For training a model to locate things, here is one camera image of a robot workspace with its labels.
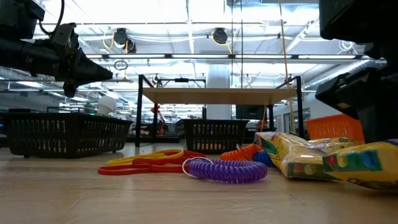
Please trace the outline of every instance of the orange basket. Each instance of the orange basket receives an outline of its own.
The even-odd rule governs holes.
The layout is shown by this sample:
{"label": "orange basket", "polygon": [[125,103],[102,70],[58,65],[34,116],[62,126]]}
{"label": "orange basket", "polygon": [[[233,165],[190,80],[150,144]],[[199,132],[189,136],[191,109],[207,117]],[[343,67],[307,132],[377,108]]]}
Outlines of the orange basket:
{"label": "orange basket", "polygon": [[311,139],[340,138],[364,141],[361,122],[345,114],[305,121]]}

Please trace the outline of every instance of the yellow rubber band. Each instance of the yellow rubber band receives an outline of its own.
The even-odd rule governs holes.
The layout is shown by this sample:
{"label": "yellow rubber band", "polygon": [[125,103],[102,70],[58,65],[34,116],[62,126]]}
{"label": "yellow rubber band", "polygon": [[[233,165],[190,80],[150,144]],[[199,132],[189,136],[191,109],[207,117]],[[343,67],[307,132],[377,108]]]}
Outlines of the yellow rubber band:
{"label": "yellow rubber band", "polygon": [[[165,156],[165,153],[168,152],[177,152],[174,155],[171,156]],[[157,151],[153,152],[151,154],[145,154],[145,155],[138,155],[138,156],[130,156],[130,157],[125,157],[125,158],[120,158],[120,159],[113,159],[111,161],[108,161],[106,163],[107,166],[118,166],[118,165],[125,165],[125,164],[130,164],[134,159],[153,159],[153,160],[161,160],[161,159],[176,159],[181,157],[184,154],[184,151],[181,149],[169,149],[169,150],[162,150],[162,151]]]}

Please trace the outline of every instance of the purple coiled keychain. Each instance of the purple coiled keychain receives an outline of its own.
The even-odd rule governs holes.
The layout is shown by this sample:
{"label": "purple coiled keychain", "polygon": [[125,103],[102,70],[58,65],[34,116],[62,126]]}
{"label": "purple coiled keychain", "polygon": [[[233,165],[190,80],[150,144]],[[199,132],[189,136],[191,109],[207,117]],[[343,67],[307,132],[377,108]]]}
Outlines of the purple coiled keychain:
{"label": "purple coiled keychain", "polygon": [[[184,169],[186,163],[189,173]],[[254,182],[267,175],[267,167],[264,164],[252,161],[222,161],[195,157],[187,159],[182,167],[184,173],[190,177],[234,184]]]}

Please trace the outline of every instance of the wooden table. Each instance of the wooden table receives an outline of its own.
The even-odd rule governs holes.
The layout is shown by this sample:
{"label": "wooden table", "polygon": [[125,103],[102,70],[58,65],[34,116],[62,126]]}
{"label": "wooden table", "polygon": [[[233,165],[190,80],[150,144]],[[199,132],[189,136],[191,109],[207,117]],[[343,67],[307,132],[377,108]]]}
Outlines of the wooden table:
{"label": "wooden table", "polygon": [[231,185],[184,174],[102,176],[107,160],[181,148],[127,144],[116,154],[24,159],[0,149],[0,223],[397,223],[398,198],[341,182],[287,180]]}
{"label": "wooden table", "polygon": [[296,95],[296,89],[144,88],[154,103],[272,105]]}

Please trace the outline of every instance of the black plastic basket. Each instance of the black plastic basket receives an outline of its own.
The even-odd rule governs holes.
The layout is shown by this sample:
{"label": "black plastic basket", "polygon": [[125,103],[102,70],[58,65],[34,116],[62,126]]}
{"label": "black plastic basket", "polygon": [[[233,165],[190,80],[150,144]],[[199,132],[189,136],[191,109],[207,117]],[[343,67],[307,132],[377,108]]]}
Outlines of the black plastic basket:
{"label": "black plastic basket", "polygon": [[132,123],[80,113],[5,113],[3,118],[12,154],[47,158],[116,152]]}
{"label": "black plastic basket", "polygon": [[185,119],[183,123],[188,150],[221,154],[242,144],[248,121]]}

